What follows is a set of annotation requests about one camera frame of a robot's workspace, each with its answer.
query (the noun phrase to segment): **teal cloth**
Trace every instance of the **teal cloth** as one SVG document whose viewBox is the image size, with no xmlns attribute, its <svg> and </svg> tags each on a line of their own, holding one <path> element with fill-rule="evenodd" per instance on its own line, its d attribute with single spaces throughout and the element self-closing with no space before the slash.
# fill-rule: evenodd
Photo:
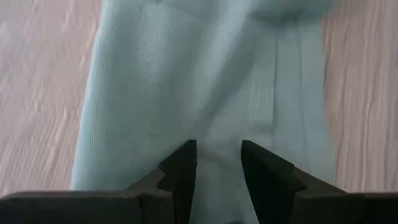
<svg viewBox="0 0 398 224">
<path fill-rule="evenodd" d="M 125 189 L 198 140 L 192 223 L 256 223 L 240 143 L 334 182 L 322 0 L 104 0 L 72 189 Z"/>
</svg>

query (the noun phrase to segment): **light blue fabric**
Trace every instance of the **light blue fabric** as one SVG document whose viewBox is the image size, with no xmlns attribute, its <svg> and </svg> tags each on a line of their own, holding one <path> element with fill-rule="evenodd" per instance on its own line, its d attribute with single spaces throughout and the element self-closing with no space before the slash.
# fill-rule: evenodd
<svg viewBox="0 0 398 224">
<path fill-rule="evenodd" d="M 72 189 L 125 189 L 198 140 L 192 223 L 256 223 L 240 143 L 334 182 L 322 0 L 104 0 Z"/>
</svg>

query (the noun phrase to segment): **wood grain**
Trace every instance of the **wood grain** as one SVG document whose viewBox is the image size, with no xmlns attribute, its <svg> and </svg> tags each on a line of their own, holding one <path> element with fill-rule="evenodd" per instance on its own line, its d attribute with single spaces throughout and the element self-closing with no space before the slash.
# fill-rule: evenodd
<svg viewBox="0 0 398 224">
<path fill-rule="evenodd" d="M 0 195 L 67 189 L 98 0 L 0 0 Z M 344 0 L 324 19 L 337 184 L 398 190 L 398 1 Z"/>
</svg>

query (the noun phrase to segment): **wooden surface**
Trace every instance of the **wooden surface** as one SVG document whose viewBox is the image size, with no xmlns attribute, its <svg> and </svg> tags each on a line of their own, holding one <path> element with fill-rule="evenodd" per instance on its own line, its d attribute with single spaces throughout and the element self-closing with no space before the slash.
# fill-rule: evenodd
<svg viewBox="0 0 398 224">
<path fill-rule="evenodd" d="M 68 188 L 99 11 L 99 0 L 0 0 L 0 195 Z M 324 19 L 345 190 L 398 190 L 397 23 L 397 0 L 344 0 Z"/>
</svg>

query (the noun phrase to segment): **light wooden floor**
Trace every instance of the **light wooden floor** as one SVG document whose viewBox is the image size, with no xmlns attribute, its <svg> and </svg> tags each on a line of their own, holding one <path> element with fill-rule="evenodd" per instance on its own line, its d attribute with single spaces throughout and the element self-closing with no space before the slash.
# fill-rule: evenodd
<svg viewBox="0 0 398 224">
<path fill-rule="evenodd" d="M 0 0 L 0 195 L 67 189 L 100 1 Z M 324 19 L 337 183 L 398 191 L 398 0 Z"/>
</svg>

